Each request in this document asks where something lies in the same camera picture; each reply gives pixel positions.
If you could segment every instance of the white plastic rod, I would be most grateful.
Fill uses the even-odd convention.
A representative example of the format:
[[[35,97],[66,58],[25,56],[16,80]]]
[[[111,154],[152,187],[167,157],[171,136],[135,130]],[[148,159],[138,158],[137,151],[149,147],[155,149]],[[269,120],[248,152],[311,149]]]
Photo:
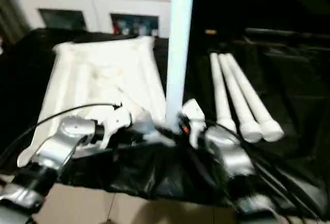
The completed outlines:
[[[231,54],[227,54],[226,57],[230,65],[230,69],[238,85],[240,86],[241,91],[244,94],[253,115],[256,117],[260,124],[263,138],[268,142],[275,142],[279,140],[284,135],[284,131],[278,122],[272,118],[267,108],[264,106],[258,94],[245,76],[244,72],[236,62],[235,58]]]
[[[232,120],[227,99],[225,84],[222,77],[218,54],[211,53],[211,71],[214,86],[214,102],[216,104],[217,123],[236,133],[236,125]]]
[[[250,143],[258,142],[262,137],[260,126],[253,118],[224,54],[219,55],[219,61],[240,122],[241,134]]]
[[[182,108],[192,0],[171,1],[171,26],[166,91],[166,125],[179,131],[177,114]]]

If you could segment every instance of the white vertical post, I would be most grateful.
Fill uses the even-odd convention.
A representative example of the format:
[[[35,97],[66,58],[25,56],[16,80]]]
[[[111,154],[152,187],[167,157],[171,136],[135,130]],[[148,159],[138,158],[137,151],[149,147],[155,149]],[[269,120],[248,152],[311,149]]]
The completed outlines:
[[[171,26],[166,90],[166,125],[178,130],[182,108],[193,0],[171,0]]]

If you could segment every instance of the glass cabinet door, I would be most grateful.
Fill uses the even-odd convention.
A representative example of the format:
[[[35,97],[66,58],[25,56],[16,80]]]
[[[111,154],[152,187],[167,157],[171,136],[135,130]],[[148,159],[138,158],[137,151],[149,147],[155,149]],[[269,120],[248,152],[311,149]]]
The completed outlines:
[[[77,10],[38,9],[48,28],[87,30],[83,12]]]
[[[152,15],[111,14],[113,33],[158,36],[158,17]]]

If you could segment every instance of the white plastic tray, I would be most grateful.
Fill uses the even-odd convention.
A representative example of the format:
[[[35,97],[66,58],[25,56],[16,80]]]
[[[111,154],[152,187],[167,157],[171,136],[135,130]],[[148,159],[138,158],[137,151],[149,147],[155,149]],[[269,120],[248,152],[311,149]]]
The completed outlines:
[[[95,102],[122,103],[133,121],[145,109],[159,123],[164,122],[166,101],[153,55],[153,38],[95,42],[62,43],[44,97],[39,121],[62,110]],[[112,107],[91,107],[67,115],[103,119]],[[58,127],[61,116],[38,127],[31,145],[18,157],[25,165],[34,151]]]

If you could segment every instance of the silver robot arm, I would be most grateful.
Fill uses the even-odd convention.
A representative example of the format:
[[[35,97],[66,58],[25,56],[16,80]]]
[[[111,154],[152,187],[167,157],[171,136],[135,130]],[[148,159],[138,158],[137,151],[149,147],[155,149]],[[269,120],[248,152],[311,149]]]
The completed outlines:
[[[0,223],[34,223],[45,197],[80,144],[102,140],[104,126],[77,116],[65,117],[56,133],[47,138],[0,193]]]

